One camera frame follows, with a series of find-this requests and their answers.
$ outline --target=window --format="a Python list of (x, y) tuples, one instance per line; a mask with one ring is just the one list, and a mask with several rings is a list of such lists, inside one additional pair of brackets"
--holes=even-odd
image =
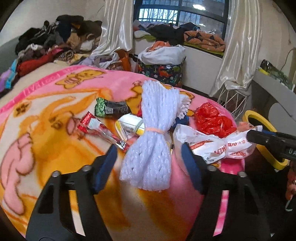
[(135, 0), (134, 19), (176, 26), (192, 22), (224, 39), (228, 10), (229, 0)]

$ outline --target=fleece blanket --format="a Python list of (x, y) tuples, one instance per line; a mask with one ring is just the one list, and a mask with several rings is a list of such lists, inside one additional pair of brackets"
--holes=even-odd
[[(110, 144), (98, 137), (81, 138), (75, 128), (79, 118), (87, 111), (94, 112), (98, 97), (125, 100), (137, 113), (145, 80), (142, 74), (71, 66), (40, 79), (0, 109), (0, 204), (21, 234), (25, 236), (35, 202), (53, 171), (75, 172), (109, 148)], [(211, 102), (231, 118), (214, 101), (181, 91), (192, 100), (189, 115)], [(116, 133), (115, 120), (101, 120)], [(193, 118), (190, 125), (194, 127)], [(185, 240), (203, 196), (176, 164), (174, 154), (170, 188), (162, 192), (120, 182), (123, 155), (118, 151), (105, 189), (95, 196), (113, 240)], [(237, 173), (243, 165), (243, 160), (225, 159), (221, 170)], [(70, 199), (76, 231), (83, 234), (74, 191)], [(215, 234), (222, 231), (227, 200), (224, 192)]]

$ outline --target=satin curtain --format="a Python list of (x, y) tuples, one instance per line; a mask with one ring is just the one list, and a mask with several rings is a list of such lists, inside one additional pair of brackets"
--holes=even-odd
[(231, 10), (226, 50), (210, 96), (214, 96), (227, 80), (227, 90), (247, 90), (257, 67), (262, 37), (259, 0), (232, 0)]
[(99, 46), (92, 56), (110, 55), (133, 47), (133, 0), (106, 0)]

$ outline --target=yellow container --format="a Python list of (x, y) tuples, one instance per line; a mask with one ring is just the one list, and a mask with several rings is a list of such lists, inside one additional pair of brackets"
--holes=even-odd
[[(247, 110), (244, 116), (242, 117), (242, 120), (245, 122), (249, 122), (249, 118), (254, 118), (255, 120), (262, 123), (269, 131), (276, 132), (275, 127), (263, 116), (258, 114), (255, 111)], [(289, 161), (287, 159), (283, 159), (283, 162), (279, 162), (270, 152), (267, 150), (265, 146), (262, 145), (256, 145), (256, 148), (260, 151), (262, 156), (277, 170), (284, 169)]]

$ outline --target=white mesh net bundle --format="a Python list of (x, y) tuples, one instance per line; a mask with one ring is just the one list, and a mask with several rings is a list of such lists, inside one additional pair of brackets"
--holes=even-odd
[(169, 188), (171, 155), (164, 135), (173, 125), (176, 116), (184, 117), (190, 100), (178, 89), (167, 90), (158, 81), (143, 83), (142, 115), (145, 132), (127, 151), (120, 180), (149, 191)]

